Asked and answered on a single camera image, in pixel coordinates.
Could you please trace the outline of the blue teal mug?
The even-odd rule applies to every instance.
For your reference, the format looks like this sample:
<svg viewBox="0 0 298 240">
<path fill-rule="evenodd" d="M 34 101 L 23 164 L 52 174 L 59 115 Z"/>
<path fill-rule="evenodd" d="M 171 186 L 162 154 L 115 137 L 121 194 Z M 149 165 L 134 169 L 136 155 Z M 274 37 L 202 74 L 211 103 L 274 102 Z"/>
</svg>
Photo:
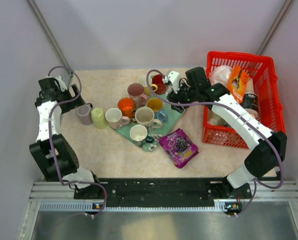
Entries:
<svg viewBox="0 0 298 240">
<path fill-rule="evenodd" d="M 163 123 L 166 123 L 168 121 L 168 115 L 163 110 L 164 105 L 160 99 L 151 98 L 147 101 L 146 106 L 153 110 L 156 119 L 160 120 Z"/>
</svg>

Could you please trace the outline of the red mug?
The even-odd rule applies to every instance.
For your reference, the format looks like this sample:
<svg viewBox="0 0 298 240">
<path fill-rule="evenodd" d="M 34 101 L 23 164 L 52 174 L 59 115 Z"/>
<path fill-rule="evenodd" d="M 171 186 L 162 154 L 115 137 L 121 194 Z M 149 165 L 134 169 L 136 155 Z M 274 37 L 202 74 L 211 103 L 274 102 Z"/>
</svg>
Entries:
<svg viewBox="0 0 298 240">
<path fill-rule="evenodd" d="M 152 83 L 155 84 L 158 88 L 155 91 L 156 94 L 162 95 L 167 91 L 168 86 L 163 82 L 163 76 L 158 74 L 153 76 Z"/>
</svg>

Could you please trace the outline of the yellow mug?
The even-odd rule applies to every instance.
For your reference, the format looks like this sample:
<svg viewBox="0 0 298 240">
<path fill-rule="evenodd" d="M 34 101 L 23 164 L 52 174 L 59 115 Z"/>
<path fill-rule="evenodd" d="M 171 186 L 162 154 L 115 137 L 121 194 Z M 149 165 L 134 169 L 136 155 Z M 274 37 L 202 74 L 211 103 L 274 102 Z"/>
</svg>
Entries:
<svg viewBox="0 0 298 240">
<path fill-rule="evenodd" d="M 151 96 L 152 95 L 151 91 L 149 90 L 149 87 L 148 87 L 148 84 L 147 84 L 146 76 L 145 75 L 140 76 L 138 78 L 137 82 L 144 87 L 144 93 L 147 96 Z M 156 84 L 152 83 L 152 79 L 151 78 L 149 79 L 148 82 L 149 82 L 150 87 L 153 89 L 153 92 L 155 92 L 158 89 L 158 86 Z"/>
</svg>

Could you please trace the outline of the cream green mug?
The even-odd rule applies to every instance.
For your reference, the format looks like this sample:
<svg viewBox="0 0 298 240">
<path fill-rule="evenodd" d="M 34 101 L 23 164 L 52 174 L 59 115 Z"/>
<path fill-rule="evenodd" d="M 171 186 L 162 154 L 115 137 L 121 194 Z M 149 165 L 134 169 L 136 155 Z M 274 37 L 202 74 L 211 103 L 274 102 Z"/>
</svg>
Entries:
<svg viewBox="0 0 298 240">
<path fill-rule="evenodd" d="M 135 112 L 135 120 L 139 125 L 143 125 L 150 132 L 152 129 L 159 129 L 163 123 L 155 118 L 153 110 L 149 107 L 143 106 Z"/>
</svg>

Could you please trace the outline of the pink floral mug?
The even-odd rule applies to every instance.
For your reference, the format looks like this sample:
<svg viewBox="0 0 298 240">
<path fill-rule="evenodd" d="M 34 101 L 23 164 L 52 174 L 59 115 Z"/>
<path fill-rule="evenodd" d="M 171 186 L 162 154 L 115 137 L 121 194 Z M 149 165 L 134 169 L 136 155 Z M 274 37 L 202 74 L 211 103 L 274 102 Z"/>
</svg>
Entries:
<svg viewBox="0 0 298 240">
<path fill-rule="evenodd" d="M 149 100 L 149 97 L 144 92 L 144 86 L 139 83 L 131 84 L 127 92 L 129 97 L 135 102 L 136 109 L 144 107 Z"/>
</svg>

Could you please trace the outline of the pink cream mug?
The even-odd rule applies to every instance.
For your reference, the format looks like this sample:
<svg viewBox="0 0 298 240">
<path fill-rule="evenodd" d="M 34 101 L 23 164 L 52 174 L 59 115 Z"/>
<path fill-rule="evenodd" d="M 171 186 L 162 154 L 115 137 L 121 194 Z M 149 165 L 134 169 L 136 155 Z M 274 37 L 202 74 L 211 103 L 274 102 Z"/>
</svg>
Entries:
<svg viewBox="0 0 298 240">
<path fill-rule="evenodd" d="M 110 108 L 105 113 L 105 118 L 109 124 L 109 126 L 114 130 L 119 130 L 124 125 L 130 123 L 130 118 L 124 116 L 122 111 L 119 108 Z"/>
</svg>

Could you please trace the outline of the orange mug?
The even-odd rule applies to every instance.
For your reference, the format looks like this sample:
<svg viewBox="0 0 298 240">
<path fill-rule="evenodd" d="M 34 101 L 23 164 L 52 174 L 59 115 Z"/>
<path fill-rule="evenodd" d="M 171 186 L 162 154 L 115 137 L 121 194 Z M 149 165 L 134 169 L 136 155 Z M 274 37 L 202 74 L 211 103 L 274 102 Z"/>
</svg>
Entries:
<svg viewBox="0 0 298 240">
<path fill-rule="evenodd" d="M 130 119 L 135 117 L 136 104 L 133 99 L 124 97 L 119 100 L 117 106 L 121 110 L 123 116 Z"/>
</svg>

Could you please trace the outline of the dark teal mug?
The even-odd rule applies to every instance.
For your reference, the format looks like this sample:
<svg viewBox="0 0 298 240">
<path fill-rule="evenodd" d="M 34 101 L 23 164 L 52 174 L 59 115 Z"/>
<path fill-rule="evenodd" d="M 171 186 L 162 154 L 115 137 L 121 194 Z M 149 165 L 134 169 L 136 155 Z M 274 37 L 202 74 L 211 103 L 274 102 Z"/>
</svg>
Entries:
<svg viewBox="0 0 298 240">
<path fill-rule="evenodd" d="M 152 144 L 155 141 L 153 137 L 148 135 L 147 128 L 140 124 L 133 126 L 129 131 L 129 135 L 133 143 L 138 147 L 146 143 Z"/>
</svg>

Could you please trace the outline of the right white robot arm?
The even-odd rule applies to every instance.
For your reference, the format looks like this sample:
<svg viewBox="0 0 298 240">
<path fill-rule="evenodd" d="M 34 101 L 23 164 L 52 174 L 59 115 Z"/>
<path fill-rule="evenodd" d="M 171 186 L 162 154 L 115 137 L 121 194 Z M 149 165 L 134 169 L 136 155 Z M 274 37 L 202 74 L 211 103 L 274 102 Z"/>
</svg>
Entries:
<svg viewBox="0 0 298 240">
<path fill-rule="evenodd" d="M 202 67 L 186 71 L 185 81 L 178 72 L 171 71 L 163 82 L 171 87 L 167 100 L 173 109 L 205 105 L 232 127 L 251 150 L 244 163 L 226 176 L 227 182 L 222 185 L 226 197 L 235 197 L 242 185 L 281 165 L 286 153 L 286 134 L 274 132 L 251 116 L 222 84 L 211 85 Z"/>
</svg>

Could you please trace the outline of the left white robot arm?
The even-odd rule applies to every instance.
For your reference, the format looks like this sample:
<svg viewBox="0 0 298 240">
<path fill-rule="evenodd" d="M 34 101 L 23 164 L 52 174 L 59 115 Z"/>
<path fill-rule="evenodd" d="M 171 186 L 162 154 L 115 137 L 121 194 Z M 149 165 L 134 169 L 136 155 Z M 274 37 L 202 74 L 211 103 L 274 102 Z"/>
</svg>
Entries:
<svg viewBox="0 0 298 240">
<path fill-rule="evenodd" d="M 35 143 L 29 145 L 29 152 L 48 182 L 72 182 L 77 189 L 85 188 L 91 198 L 102 194 L 98 177 L 79 165 L 77 155 L 61 131 L 61 117 L 64 113 L 79 107 L 92 107 L 86 103 L 76 84 L 71 95 L 62 77 L 47 76 L 38 81 L 41 91 L 35 102 L 39 113 L 39 131 Z"/>
</svg>

